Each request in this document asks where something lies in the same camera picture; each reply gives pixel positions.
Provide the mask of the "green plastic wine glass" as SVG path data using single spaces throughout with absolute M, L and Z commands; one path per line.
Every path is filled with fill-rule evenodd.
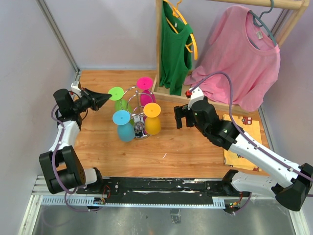
M 117 126 L 128 124 L 133 127 L 134 120 L 131 116 L 131 106 L 128 105 L 128 102 L 123 98 L 124 90 L 121 87 L 113 87 L 109 90 L 109 94 L 112 95 L 110 100 L 114 101 L 115 112 L 112 116 L 114 124 Z

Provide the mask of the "pink plastic wine glass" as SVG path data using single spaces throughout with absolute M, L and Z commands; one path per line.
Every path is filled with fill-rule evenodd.
M 138 114 L 143 119 L 145 123 L 146 116 L 144 115 L 143 109 L 144 106 L 148 103 L 154 102 L 156 103 L 155 96 L 151 91 L 153 85 L 153 81 L 149 77 L 142 77 L 138 79 L 136 86 L 140 90 L 139 92 L 139 107 L 138 107 Z

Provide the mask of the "blue plastic wine glass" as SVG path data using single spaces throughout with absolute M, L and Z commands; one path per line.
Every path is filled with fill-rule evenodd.
M 128 111 L 116 111 L 112 116 L 112 120 L 117 125 L 118 136 L 123 142 L 130 142 L 134 139 L 134 127 L 130 123 L 131 115 Z

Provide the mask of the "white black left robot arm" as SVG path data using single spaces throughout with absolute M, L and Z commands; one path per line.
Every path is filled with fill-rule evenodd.
M 56 106 L 51 117 L 57 122 L 58 133 L 52 147 L 39 156 L 40 166 L 50 193 L 72 193 L 73 188 L 87 186 L 95 194 L 104 190 L 105 182 L 100 171 L 84 169 L 74 150 L 82 126 L 82 112 L 99 110 L 111 94 L 102 94 L 82 88 L 78 99 L 73 100 L 67 89 L 59 89 L 53 97 Z

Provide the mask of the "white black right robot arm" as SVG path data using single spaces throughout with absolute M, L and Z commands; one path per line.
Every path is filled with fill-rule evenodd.
M 229 170 L 221 184 L 224 194 L 262 194 L 275 198 L 289 210 L 300 211 L 313 185 L 312 165 L 299 165 L 266 148 L 237 124 L 220 119 L 205 98 L 174 107 L 174 114 L 178 129 L 185 118 L 187 127 L 196 127 L 212 144 L 244 157 L 269 174 L 265 177 Z

